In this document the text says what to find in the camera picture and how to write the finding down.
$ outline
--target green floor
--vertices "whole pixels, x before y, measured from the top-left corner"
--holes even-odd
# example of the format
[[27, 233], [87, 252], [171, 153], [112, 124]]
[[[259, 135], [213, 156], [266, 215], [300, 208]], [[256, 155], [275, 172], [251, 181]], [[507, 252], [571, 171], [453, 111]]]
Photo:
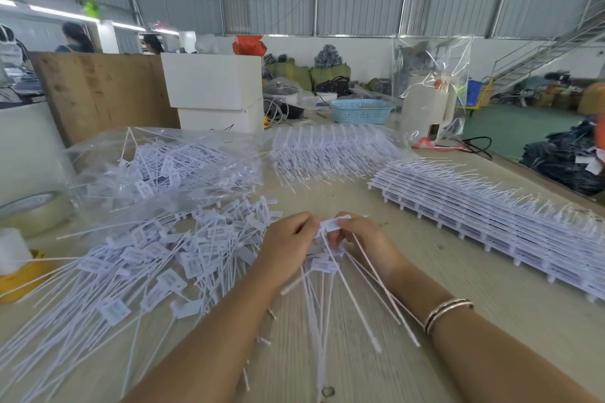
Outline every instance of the green floor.
[[516, 159], [530, 142], [545, 140], [547, 134], [568, 130], [583, 116], [571, 111], [544, 107], [490, 105], [466, 115], [464, 138], [489, 136], [491, 150]]

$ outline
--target fluorescent light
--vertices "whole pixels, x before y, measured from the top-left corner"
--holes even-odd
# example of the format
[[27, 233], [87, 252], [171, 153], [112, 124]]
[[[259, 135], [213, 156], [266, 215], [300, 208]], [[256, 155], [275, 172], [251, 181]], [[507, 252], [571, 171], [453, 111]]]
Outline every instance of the fluorescent light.
[[17, 4], [12, 0], [0, 0], [0, 5], [8, 5], [9, 7], [16, 7]]
[[36, 5], [29, 5], [29, 7], [32, 10], [34, 10], [35, 12], [48, 13], [49, 15], [63, 16], [65, 18], [74, 18], [75, 20], [91, 21], [93, 23], [99, 22], [99, 20], [96, 18], [91, 18], [90, 16], [79, 15], [77, 13], [62, 12], [60, 10], [52, 10], [51, 8], [39, 7]]
[[111, 24], [113, 24], [114, 27], [120, 27], [122, 29], [130, 29], [131, 31], [145, 32], [147, 30], [141, 26], [125, 25], [123, 23], [117, 23], [115, 21], [111, 21]]
[[169, 31], [167, 29], [154, 29], [154, 31], [159, 33], [169, 33], [170, 35], [178, 35], [177, 31]]

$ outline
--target green sack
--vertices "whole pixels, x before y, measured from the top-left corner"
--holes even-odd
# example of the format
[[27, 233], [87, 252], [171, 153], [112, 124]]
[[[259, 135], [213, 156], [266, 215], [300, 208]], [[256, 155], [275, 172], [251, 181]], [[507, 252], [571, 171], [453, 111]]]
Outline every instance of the green sack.
[[294, 61], [287, 63], [274, 63], [267, 66], [267, 70], [273, 74], [274, 77], [284, 77], [288, 80], [295, 81], [302, 89], [306, 91], [312, 91], [313, 86], [311, 85], [311, 76], [308, 72], [308, 67], [303, 65], [296, 65]]
[[351, 79], [351, 68], [346, 63], [333, 65], [326, 69], [318, 69], [317, 67], [311, 69], [313, 88], [324, 81], [332, 80], [340, 76]]

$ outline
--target woman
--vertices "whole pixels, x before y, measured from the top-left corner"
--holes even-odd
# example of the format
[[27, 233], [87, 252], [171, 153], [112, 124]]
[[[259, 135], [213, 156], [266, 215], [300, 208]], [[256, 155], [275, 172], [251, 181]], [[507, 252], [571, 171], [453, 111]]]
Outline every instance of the woman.
[[154, 33], [146, 33], [143, 35], [143, 42], [147, 49], [152, 52], [154, 55], [158, 55], [164, 52], [164, 47], [162, 43], [157, 38], [157, 35]]
[[59, 45], [57, 53], [94, 53], [95, 47], [90, 41], [84, 28], [75, 23], [63, 23], [61, 26], [67, 45]]
[[[436, 351], [472, 403], [598, 403], [599, 399], [465, 304], [405, 258], [371, 220], [348, 214], [328, 233], [346, 239], [350, 254], [368, 260], [386, 288], [422, 321]], [[204, 320], [126, 396], [123, 403], [231, 401], [266, 310], [299, 271], [320, 225], [308, 212], [268, 227], [254, 264]]]

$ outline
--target dark garment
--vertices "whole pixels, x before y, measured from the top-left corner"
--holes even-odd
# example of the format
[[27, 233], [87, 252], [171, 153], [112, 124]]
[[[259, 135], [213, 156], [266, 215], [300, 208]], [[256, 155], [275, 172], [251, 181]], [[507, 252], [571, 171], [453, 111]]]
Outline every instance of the dark garment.
[[86, 53], [80, 45], [59, 45], [55, 53]]

